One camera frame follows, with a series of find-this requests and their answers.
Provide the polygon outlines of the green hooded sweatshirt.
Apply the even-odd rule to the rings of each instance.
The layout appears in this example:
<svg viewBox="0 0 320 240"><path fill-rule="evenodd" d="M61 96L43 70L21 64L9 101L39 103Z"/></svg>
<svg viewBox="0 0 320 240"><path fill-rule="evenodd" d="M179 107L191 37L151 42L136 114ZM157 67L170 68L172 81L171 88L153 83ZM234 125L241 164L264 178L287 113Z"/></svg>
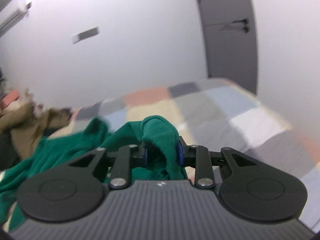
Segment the green hooded sweatshirt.
<svg viewBox="0 0 320 240"><path fill-rule="evenodd" d="M127 145L144 144L155 148L148 152L151 163L132 169L133 180L185 180L185 168L177 163L176 148L179 134L166 118L153 115L142 121L129 121L115 132L100 118L94 118L82 131L56 139L43 138L33 155L6 170L1 180L1 224L9 223L9 230L24 222L22 211L15 207L17 190L26 179L64 164L89 152L107 154Z"/></svg>

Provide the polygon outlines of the patchwork bed quilt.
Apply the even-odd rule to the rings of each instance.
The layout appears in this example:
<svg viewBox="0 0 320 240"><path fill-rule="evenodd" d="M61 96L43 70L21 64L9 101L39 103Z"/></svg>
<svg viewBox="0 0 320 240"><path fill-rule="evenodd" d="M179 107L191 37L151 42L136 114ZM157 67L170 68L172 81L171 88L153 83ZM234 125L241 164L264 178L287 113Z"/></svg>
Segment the patchwork bed quilt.
<svg viewBox="0 0 320 240"><path fill-rule="evenodd" d="M299 178L308 191L300 220L319 231L319 143L232 81L205 79L136 90L77 108L71 123L53 137L83 131L95 117L116 131L151 115L171 122L187 144L212 151L228 146Z"/></svg>

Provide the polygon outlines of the brown garment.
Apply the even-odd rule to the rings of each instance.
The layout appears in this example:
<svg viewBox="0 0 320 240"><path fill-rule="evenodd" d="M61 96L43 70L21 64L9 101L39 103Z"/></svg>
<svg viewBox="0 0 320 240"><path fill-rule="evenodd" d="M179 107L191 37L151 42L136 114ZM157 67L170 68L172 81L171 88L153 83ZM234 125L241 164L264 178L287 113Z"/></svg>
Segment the brown garment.
<svg viewBox="0 0 320 240"><path fill-rule="evenodd" d="M72 115L70 108L45 109L25 93L1 110L1 133L10 134L15 151L24 160L33 155L42 137L68 126Z"/></svg>

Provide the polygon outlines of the black garment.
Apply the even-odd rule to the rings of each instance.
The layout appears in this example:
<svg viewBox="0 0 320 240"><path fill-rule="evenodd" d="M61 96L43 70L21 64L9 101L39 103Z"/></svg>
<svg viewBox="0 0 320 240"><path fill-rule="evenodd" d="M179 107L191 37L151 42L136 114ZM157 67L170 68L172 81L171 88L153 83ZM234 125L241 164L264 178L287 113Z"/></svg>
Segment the black garment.
<svg viewBox="0 0 320 240"><path fill-rule="evenodd" d="M4 171L20 162L20 158L11 142L10 133L3 133L0 137L0 170Z"/></svg>

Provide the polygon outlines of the pink box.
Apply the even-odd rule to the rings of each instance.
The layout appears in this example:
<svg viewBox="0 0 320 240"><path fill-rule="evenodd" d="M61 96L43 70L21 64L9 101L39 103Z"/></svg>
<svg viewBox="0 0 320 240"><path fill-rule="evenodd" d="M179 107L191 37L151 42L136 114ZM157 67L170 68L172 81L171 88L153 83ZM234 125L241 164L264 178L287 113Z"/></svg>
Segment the pink box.
<svg viewBox="0 0 320 240"><path fill-rule="evenodd" d="M20 93L17 90L13 90L8 93L2 100L1 100L1 110L7 108L13 101L17 100L20 97Z"/></svg>

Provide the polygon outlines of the grey door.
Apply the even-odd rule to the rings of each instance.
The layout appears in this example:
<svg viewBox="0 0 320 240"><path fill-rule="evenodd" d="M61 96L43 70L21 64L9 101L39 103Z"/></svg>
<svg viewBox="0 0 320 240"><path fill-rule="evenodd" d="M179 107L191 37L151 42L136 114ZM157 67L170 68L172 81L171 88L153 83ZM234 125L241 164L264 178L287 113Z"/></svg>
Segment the grey door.
<svg viewBox="0 0 320 240"><path fill-rule="evenodd" d="M256 93L258 52L251 0L197 0L209 77Z"/></svg>

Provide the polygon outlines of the white air conditioner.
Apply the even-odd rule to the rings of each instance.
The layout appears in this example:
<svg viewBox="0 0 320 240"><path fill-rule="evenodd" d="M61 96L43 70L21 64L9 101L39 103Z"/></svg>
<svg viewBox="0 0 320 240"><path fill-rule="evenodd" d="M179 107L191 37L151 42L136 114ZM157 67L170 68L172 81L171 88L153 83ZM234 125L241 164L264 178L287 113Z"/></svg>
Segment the white air conditioner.
<svg viewBox="0 0 320 240"><path fill-rule="evenodd" d="M1 20L1 37L28 14L31 6L32 3L28 3L22 8L17 8L9 16Z"/></svg>

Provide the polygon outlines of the grey wall switch panel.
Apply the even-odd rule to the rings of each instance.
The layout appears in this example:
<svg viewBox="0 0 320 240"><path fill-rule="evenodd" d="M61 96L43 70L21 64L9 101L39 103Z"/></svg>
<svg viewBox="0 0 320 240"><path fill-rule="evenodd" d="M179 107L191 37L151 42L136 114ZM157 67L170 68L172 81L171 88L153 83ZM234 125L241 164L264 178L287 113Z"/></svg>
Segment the grey wall switch panel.
<svg viewBox="0 0 320 240"><path fill-rule="evenodd" d="M76 44L80 41L83 41L87 38L91 38L93 36L96 36L100 33L99 27L94 27L91 29L88 29L86 31L83 31L81 33L75 34L72 36L72 44Z"/></svg>

